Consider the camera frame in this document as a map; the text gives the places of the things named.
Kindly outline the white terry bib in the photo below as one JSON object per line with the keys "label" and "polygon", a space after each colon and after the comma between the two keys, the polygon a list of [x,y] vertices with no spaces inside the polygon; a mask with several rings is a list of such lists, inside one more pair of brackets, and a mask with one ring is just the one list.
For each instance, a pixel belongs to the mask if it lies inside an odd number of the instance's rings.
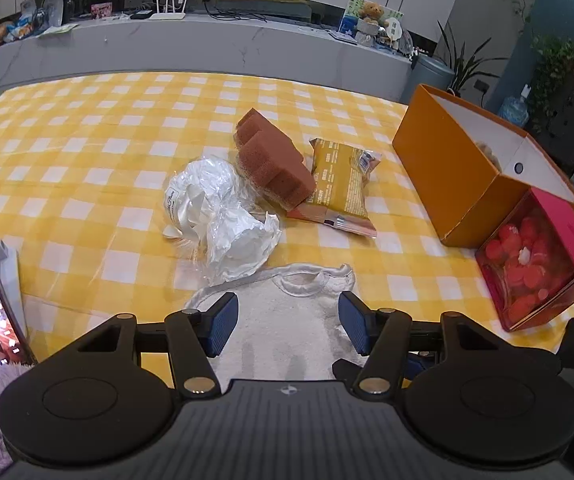
{"label": "white terry bib", "polygon": [[334,377],[338,359],[365,362],[338,315],[340,294],[354,285],[347,264],[293,263],[202,288],[185,306],[205,311],[225,292],[238,298],[236,326],[211,360],[223,388],[233,379],[323,380]]}

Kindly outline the teddy bear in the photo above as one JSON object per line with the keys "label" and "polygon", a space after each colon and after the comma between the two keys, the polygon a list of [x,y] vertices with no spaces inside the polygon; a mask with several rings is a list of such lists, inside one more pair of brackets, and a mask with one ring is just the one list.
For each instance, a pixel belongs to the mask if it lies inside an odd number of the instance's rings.
{"label": "teddy bear", "polygon": [[355,39],[358,44],[364,47],[372,47],[375,38],[379,34],[380,20],[384,13],[384,7],[379,3],[364,1],[356,24]]}

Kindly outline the dark cabinet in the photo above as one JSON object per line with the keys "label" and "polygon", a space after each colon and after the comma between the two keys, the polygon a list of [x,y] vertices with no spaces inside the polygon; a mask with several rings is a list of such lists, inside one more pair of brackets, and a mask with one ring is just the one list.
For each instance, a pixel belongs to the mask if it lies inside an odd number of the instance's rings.
{"label": "dark cabinet", "polygon": [[561,89],[550,101],[552,117],[536,140],[568,176],[574,173],[574,74],[567,74]]}

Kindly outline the pink box of red items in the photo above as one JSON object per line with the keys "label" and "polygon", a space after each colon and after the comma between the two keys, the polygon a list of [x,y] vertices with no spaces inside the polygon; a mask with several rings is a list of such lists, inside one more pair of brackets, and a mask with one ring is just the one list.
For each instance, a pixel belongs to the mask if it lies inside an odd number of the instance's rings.
{"label": "pink box of red items", "polygon": [[504,330],[548,323],[574,304],[574,210],[530,188],[476,260]]}

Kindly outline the green picture card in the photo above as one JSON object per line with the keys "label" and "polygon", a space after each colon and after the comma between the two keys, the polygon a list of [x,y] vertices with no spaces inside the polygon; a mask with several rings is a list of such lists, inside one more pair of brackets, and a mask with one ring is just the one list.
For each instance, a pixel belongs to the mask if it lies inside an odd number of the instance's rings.
{"label": "green picture card", "polygon": [[338,32],[364,46],[372,46],[378,37],[386,44],[393,44],[402,36],[403,16],[401,11],[372,0],[348,0]]}

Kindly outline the blue water jug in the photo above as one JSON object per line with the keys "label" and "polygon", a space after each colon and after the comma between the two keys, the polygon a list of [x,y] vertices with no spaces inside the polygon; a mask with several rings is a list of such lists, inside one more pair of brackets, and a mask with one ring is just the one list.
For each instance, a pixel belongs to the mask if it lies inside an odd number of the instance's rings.
{"label": "blue water jug", "polygon": [[520,96],[508,96],[503,100],[497,115],[500,118],[511,122],[513,125],[523,128],[529,120],[528,100],[531,87],[525,84],[520,92]]}

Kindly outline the white wifi router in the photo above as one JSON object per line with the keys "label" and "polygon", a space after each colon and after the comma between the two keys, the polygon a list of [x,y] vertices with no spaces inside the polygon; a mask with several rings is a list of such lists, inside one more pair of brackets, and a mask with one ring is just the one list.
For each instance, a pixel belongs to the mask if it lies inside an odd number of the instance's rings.
{"label": "white wifi router", "polygon": [[154,0],[150,20],[181,21],[186,18],[188,0]]}

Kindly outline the brown cat-shaped sponge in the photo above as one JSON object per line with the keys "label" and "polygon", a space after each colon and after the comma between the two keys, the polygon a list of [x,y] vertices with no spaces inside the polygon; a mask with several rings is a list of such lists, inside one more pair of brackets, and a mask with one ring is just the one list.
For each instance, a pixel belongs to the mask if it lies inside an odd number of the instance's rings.
{"label": "brown cat-shaped sponge", "polygon": [[236,125],[239,171],[265,198],[289,212],[315,191],[315,180],[292,140],[255,108]]}

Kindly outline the yellow snack packet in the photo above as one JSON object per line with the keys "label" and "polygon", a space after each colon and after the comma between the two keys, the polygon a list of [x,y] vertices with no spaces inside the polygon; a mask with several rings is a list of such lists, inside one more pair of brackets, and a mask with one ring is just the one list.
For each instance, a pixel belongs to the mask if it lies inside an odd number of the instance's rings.
{"label": "yellow snack packet", "polygon": [[310,143],[316,189],[287,216],[375,238],[377,230],[368,216],[365,188],[382,155],[319,138]]}

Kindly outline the snake plant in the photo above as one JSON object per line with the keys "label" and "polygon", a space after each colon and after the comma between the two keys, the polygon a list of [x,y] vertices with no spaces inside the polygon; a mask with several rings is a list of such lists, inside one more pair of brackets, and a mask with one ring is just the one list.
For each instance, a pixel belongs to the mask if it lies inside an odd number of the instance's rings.
{"label": "snake plant", "polygon": [[444,43],[444,52],[446,53],[446,58],[441,58],[441,61],[453,72],[453,79],[447,87],[448,92],[460,98],[465,84],[471,78],[476,78],[477,76],[498,78],[498,75],[490,72],[486,66],[490,63],[507,61],[508,57],[485,56],[483,54],[483,50],[492,40],[491,37],[486,38],[469,52],[465,41],[458,44],[450,24],[443,25],[441,22],[438,22],[438,26],[441,32],[441,40]]}

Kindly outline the leafy green pothos plant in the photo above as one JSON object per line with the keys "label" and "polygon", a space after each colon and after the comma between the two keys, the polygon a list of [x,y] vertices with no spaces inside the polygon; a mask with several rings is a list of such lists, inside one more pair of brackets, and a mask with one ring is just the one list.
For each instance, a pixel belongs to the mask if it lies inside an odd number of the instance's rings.
{"label": "leafy green pothos plant", "polygon": [[574,40],[536,36],[532,50],[537,60],[530,82],[528,109],[532,131],[542,133],[554,116],[554,101],[567,76],[574,75]]}

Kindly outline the orange cardboard box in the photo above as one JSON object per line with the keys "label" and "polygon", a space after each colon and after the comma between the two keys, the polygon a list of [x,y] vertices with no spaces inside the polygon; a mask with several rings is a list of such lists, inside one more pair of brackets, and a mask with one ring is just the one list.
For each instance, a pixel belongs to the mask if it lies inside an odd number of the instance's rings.
{"label": "orange cardboard box", "polygon": [[[492,148],[502,170],[477,142]],[[416,88],[392,146],[446,246],[479,247],[530,188],[574,210],[573,184],[532,136],[437,88]]]}

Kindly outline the grey trash can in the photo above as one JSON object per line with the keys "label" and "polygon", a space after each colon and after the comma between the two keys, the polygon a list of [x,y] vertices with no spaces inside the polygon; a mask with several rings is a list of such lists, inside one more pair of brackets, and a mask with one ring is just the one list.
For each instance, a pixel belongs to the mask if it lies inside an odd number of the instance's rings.
{"label": "grey trash can", "polygon": [[451,87],[454,77],[454,70],[449,68],[443,61],[437,58],[430,58],[430,56],[425,54],[417,54],[412,59],[412,67],[401,94],[400,102],[408,104],[420,84],[428,84],[430,87],[446,90]]}

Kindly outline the white TV console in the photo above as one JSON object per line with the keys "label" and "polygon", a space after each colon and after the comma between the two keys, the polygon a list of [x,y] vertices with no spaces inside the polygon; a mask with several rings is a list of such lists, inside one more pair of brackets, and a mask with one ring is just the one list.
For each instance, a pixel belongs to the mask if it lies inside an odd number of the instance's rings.
{"label": "white TV console", "polygon": [[109,72],[205,72],[288,79],[396,101],[410,74],[402,56],[281,22],[89,21],[70,32],[0,47],[0,87]]}

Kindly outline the white bubble wrap bundle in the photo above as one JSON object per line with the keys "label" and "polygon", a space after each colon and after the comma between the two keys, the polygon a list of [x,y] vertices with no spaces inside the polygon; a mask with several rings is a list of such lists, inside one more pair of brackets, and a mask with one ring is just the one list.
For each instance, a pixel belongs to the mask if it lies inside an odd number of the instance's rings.
{"label": "white bubble wrap bundle", "polygon": [[166,182],[163,236],[192,260],[211,285],[246,278],[278,245],[277,214],[256,206],[258,193],[230,162],[206,156]]}

